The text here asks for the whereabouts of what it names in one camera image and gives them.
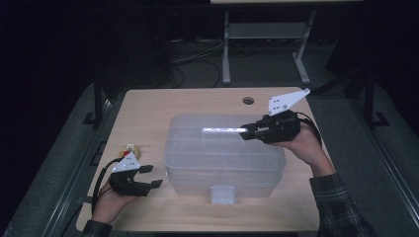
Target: clear plastic container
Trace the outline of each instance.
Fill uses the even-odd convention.
[[[284,149],[238,133],[204,133],[204,127],[236,128],[261,116],[178,115],[172,118],[164,154],[178,195],[209,196],[212,203],[268,197],[286,164]]]

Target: wire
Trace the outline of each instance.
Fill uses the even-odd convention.
[[[185,82],[185,73],[183,73],[183,71],[181,70],[181,69],[179,69],[179,68],[176,68],[176,67],[174,67],[174,68],[172,68],[174,71],[177,71],[177,72],[179,72],[180,74],[181,74],[181,76],[182,76],[182,79],[181,79],[181,82],[178,84],[178,81],[176,80],[176,78],[173,76],[173,75],[171,75],[171,77],[173,78],[173,80],[175,80],[175,82],[176,82],[176,84],[173,86],[173,84],[172,84],[172,88],[174,88],[174,89],[177,89],[177,88],[179,88],[180,86],[182,86],[182,84]]]
[[[219,68],[218,68],[218,66],[216,66],[214,63],[212,63],[212,62],[209,62],[209,61],[206,61],[206,60],[196,60],[196,61],[188,61],[188,62],[184,62],[184,63],[180,63],[179,65],[181,65],[181,64],[186,64],[186,63],[206,63],[206,64],[209,64],[209,65],[211,65],[211,66],[213,66],[214,68],[215,68],[215,70],[216,70],[216,73],[217,73],[217,78],[216,78],[216,81],[215,81],[215,83],[211,86],[211,88],[215,88],[216,87],[216,85],[218,84],[218,82],[221,80],[221,71],[219,70]],[[182,82],[181,83],[179,83],[178,84],[178,87],[180,87],[180,86],[182,86],[182,84],[183,84],[183,82],[185,81],[185,74],[180,70],[180,69],[178,69],[178,68],[176,68],[179,72],[181,72],[182,73],[182,75],[184,75],[184,78],[183,78],[183,80],[182,80]]]
[[[107,190],[105,190],[105,191],[103,191],[101,194],[99,194],[98,195],[98,199],[102,196],[102,195],[104,195],[107,191],[109,191],[111,188],[108,188]]]
[[[172,86],[172,88],[176,88],[176,86],[178,85],[178,81],[176,80],[176,78],[173,76],[172,73],[169,73],[168,81],[170,85]]]
[[[184,58],[181,58],[181,59],[173,59],[172,62],[174,62],[174,63],[186,62],[186,61],[198,59],[198,58],[201,58],[201,57],[205,57],[205,56],[211,55],[215,52],[218,52],[223,46],[224,46],[224,43],[221,43],[218,46],[216,46],[212,49],[209,49],[207,51],[200,52],[198,54],[195,54],[195,55],[192,55],[192,56],[189,56],[189,57],[184,57]]]
[[[110,163],[108,163],[108,165],[106,165],[102,171],[101,174],[98,177],[98,180],[96,181],[96,185],[95,185],[95,190],[93,191],[93,196],[92,196],[92,214],[95,211],[95,207],[96,207],[96,203],[98,202],[98,193],[99,193],[99,188],[101,187],[102,184],[102,180],[104,179],[104,176],[106,174],[106,171],[108,170],[108,168],[115,162],[120,162],[122,161],[124,158],[117,158],[114,159],[113,161],[111,161]]]
[[[315,137],[318,140],[318,143],[320,143],[320,146],[322,146],[322,141],[321,141],[321,134],[320,131],[318,130],[317,126],[315,125],[314,121],[306,114],[301,113],[301,112],[295,112],[298,115],[303,115],[306,118],[305,119],[299,119],[300,121],[304,122],[305,124],[309,125],[312,129],[312,131],[314,132]]]

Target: hand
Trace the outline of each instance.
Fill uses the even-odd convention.
[[[311,167],[314,177],[336,173],[311,127],[304,122],[300,123],[300,127],[299,134],[292,141],[275,142],[271,145],[282,146],[292,151],[296,157]]]
[[[133,196],[120,196],[111,189],[109,182],[106,182],[99,191],[99,199],[96,203],[92,220],[110,224],[120,212],[131,202],[138,199]]]

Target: wooden table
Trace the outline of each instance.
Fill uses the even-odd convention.
[[[153,165],[149,174],[137,175],[142,182],[163,179],[159,189],[130,204],[114,221],[114,230],[141,232],[198,231],[316,231],[319,218],[308,179],[309,167],[286,149],[287,165],[280,183],[269,197],[240,197],[237,204],[210,204],[210,197],[178,196],[167,180],[163,164],[170,120],[179,114],[265,115],[271,96],[299,88],[228,88],[134,90],[126,93],[98,171],[114,159],[122,146],[134,143],[142,150],[141,164]],[[253,105],[243,98],[252,97]],[[312,116],[307,100],[293,111]],[[85,203],[77,220],[82,230],[91,217]]]

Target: table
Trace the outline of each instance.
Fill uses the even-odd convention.
[[[213,4],[245,4],[245,3],[332,3],[350,2],[351,0],[211,0]],[[309,84],[310,79],[302,63],[302,55],[307,45],[311,27],[316,12],[311,11],[304,22],[293,23],[230,23],[228,12],[224,21],[224,49],[222,55],[222,83],[231,83],[228,60],[229,40],[232,39],[300,39],[297,51],[293,52],[293,61],[303,84]]]
[[[210,204],[210,197],[176,195],[163,164],[170,120],[179,114],[262,115],[271,96],[299,88],[220,88],[177,90],[132,90],[116,119],[88,196],[102,168],[114,159],[123,145],[134,143],[142,150],[140,162],[153,165],[149,174],[137,175],[142,182],[163,179],[159,189],[128,206],[114,221],[114,230],[141,232],[179,231],[316,231],[319,218],[308,179],[309,167],[286,150],[287,165],[280,183],[269,197],[241,197],[237,204]],[[245,105],[243,98],[254,99]],[[313,118],[306,99],[293,107]],[[82,230],[91,217],[84,203],[77,220]]]

